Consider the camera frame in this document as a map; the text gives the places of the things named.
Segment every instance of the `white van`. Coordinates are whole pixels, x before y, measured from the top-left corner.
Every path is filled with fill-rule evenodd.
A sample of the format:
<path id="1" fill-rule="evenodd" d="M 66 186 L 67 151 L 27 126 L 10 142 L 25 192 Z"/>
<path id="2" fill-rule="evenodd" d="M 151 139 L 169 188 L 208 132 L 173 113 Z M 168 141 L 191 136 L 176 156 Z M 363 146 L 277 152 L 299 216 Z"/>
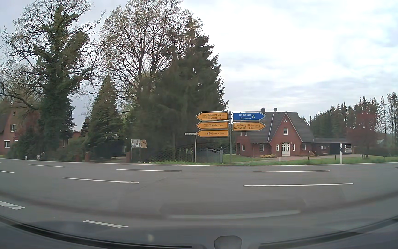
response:
<path id="1" fill-rule="evenodd" d="M 345 154 L 352 154 L 351 144 L 345 144 Z"/>

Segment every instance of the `asphalt road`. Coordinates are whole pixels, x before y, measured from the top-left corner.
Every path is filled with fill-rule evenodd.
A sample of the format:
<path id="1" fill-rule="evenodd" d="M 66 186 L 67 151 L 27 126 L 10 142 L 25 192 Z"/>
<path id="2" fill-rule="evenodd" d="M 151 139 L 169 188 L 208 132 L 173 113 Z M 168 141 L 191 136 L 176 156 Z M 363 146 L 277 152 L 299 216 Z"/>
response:
<path id="1" fill-rule="evenodd" d="M 115 229 L 345 229 L 398 215 L 398 163 L 186 166 L 0 159 L 0 215 L 46 222 L 49 229 L 63 229 L 53 222 Z"/>

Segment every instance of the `gray gate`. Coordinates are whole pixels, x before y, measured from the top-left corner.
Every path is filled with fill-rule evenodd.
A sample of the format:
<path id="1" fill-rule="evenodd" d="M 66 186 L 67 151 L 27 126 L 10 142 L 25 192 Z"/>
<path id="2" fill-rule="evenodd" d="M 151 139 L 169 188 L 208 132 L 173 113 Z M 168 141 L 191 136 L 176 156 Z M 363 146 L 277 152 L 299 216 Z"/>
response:
<path id="1" fill-rule="evenodd" d="M 197 163 L 223 163 L 223 149 L 217 151 L 210 148 L 200 149 L 196 153 Z"/>

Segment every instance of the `roof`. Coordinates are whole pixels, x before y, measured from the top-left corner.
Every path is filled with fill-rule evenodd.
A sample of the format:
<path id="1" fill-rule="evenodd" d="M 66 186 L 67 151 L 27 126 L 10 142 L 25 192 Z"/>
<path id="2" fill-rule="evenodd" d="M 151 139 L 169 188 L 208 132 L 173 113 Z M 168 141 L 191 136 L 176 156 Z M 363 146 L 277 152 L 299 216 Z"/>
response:
<path id="1" fill-rule="evenodd" d="M 329 137 L 329 138 L 314 138 L 314 143 L 316 144 L 337 144 L 337 143 L 351 143 L 348 139 L 344 137 Z"/>
<path id="2" fill-rule="evenodd" d="M 7 124 L 7 120 L 10 113 L 4 113 L 0 115 L 0 133 L 4 132 L 5 125 Z"/>
<path id="3" fill-rule="evenodd" d="M 291 123 L 296 128 L 297 133 L 304 143 L 310 143 L 314 139 L 310 127 L 299 117 L 297 113 L 293 112 L 265 112 L 265 117 L 261 120 L 266 126 L 258 132 L 247 132 L 250 142 L 254 144 L 269 143 L 273 139 L 274 134 L 279 128 L 285 114 L 290 118 Z"/>

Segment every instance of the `blue motorway sign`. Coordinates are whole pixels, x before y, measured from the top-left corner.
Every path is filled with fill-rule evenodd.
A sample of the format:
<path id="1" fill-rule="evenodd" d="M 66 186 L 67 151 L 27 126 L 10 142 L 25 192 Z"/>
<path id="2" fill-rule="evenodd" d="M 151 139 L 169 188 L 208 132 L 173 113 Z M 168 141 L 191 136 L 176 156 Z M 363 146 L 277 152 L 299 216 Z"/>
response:
<path id="1" fill-rule="evenodd" d="M 259 121 L 265 117 L 261 112 L 231 113 L 233 121 Z"/>

